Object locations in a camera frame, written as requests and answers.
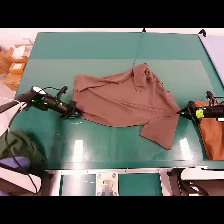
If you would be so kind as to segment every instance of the wire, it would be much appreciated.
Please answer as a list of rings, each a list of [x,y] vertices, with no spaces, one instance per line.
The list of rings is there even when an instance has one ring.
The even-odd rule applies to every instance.
[[[41,92],[41,91],[44,90],[44,89],[55,89],[55,90],[60,90],[60,89],[57,89],[57,88],[54,88],[54,87],[49,86],[49,87],[45,87],[45,88],[41,89],[40,91],[36,92],[36,93],[35,93],[33,96],[31,96],[31,97],[36,96],[36,94],[38,94],[39,92]],[[7,130],[5,131],[5,143],[6,143],[6,148],[8,149],[8,151],[9,151],[11,157],[13,158],[14,162],[19,166],[19,168],[24,172],[24,174],[26,174],[26,175],[29,177],[30,181],[32,182],[32,184],[33,184],[33,186],[34,186],[34,188],[35,188],[35,191],[36,191],[36,192],[35,192],[35,195],[38,196],[37,186],[35,185],[35,183],[34,183],[32,177],[29,175],[29,173],[28,173],[28,172],[24,169],[24,167],[22,167],[21,164],[16,160],[15,156],[13,155],[13,153],[12,153],[12,151],[11,151],[11,149],[10,149],[10,145],[9,145],[9,143],[8,143],[8,139],[7,139],[7,137],[8,137],[8,133],[9,133],[9,127],[11,126],[13,119],[16,117],[16,115],[17,115],[19,112],[21,112],[21,111],[23,110],[23,108],[24,108],[23,106],[24,106],[25,104],[26,104],[26,103],[24,103],[23,105],[21,105],[20,109],[14,114],[14,116],[13,116],[12,119],[11,119],[11,121],[9,122],[8,128],[7,128]]]

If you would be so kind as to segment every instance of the brown shirt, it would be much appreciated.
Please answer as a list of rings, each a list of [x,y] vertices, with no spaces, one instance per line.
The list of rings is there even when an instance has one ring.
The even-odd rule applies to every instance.
[[[172,147],[180,108],[147,64],[104,77],[77,75],[73,100],[84,119],[114,127],[144,125],[143,137]]]

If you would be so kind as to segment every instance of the brown cloth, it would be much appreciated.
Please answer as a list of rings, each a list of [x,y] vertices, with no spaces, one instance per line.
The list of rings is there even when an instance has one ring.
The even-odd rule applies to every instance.
[[[84,119],[115,127],[144,124],[141,136],[172,147],[180,108],[147,64],[104,77],[77,75],[73,100]]]
[[[196,106],[208,106],[208,102],[195,101]],[[216,118],[201,119],[199,130],[205,151],[211,160],[224,160],[224,123]]]

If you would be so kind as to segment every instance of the brown fabric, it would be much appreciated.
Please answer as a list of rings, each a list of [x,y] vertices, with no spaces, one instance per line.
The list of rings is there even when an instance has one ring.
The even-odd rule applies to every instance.
[[[73,100],[84,119],[116,127],[144,124],[143,137],[172,147],[180,108],[147,64],[104,77],[77,75]]]
[[[196,106],[208,106],[208,102],[195,101]],[[211,160],[224,160],[224,122],[205,118],[199,125],[206,154]]]

